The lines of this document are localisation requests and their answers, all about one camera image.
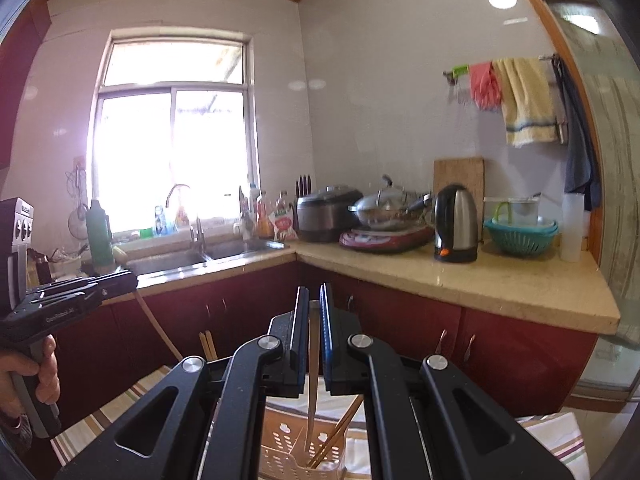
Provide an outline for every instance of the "kitchen sink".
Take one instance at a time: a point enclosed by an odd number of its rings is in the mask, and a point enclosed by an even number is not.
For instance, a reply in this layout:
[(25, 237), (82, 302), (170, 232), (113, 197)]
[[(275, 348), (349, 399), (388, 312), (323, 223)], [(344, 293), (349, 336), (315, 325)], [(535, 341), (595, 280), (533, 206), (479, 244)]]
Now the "kitchen sink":
[(246, 256), (251, 253), (278, 251), (284, 248), (284, 244), (271, 242), (270, 240), (233, 240), (207, 248), (207, 256), (213, 260), (221, 260), (222, 258), (231, 258), (233, 256)]
[(175, 253), (158, 254), (139, 260), (130, 260), (127, 267), (137, 276), (163, 272), (164, 270), (177, 270), (184, 267), (191, 267), (203, 264), (207, 261), (198, 251), (187, 250)]

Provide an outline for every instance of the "white bottle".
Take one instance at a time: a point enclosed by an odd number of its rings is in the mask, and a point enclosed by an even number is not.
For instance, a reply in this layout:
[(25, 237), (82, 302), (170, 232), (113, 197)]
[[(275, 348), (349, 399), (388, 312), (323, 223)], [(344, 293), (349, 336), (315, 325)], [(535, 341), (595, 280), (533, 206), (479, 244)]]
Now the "white bottle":
[(254, 216), (254, 221), (258, 215), (258, 197), (260, 190), (256, 187), (255, 182), (249, 184), (249, 211)]

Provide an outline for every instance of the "hand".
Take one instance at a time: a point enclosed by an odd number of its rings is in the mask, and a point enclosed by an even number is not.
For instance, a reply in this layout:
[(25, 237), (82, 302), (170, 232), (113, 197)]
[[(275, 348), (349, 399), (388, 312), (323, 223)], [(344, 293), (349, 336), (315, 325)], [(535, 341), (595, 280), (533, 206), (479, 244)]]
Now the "hand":
[(0, 411), (9, 418), (18, 418), (24, 413), (9, 372), (18, 372), (23, 376), (37, 375), (40, 384), (36, 388), (36, 398), (40, 402), (53, 404), (60, 397), (58, 362), (53, 353), (56, 349), (56, 341), (49, 335), (42, 345), (44, 359), (40, 366), (18, 352), (0, 350)]

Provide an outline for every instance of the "teal colander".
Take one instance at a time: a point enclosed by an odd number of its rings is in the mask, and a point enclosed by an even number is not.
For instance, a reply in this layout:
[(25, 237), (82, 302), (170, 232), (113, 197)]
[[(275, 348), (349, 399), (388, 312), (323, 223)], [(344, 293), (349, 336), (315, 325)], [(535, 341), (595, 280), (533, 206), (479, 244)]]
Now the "teal colander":
[(484, 221), (491, 240), (505, 253), (513, 256), (538, 256), (545, 252), (558, 232), (558, 222), (546, 227), (501, 224), (495, 218)]

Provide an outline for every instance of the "electric kettle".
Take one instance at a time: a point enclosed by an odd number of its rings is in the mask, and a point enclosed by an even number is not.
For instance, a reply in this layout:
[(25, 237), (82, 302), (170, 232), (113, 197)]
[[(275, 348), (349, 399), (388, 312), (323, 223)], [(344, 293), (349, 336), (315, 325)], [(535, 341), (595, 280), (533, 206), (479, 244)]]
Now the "electric kettle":
[(435, 258), (465, 263), (478, 258), (478, 216), (471, 193), (462, 184), (449, 184), (436, 196)]

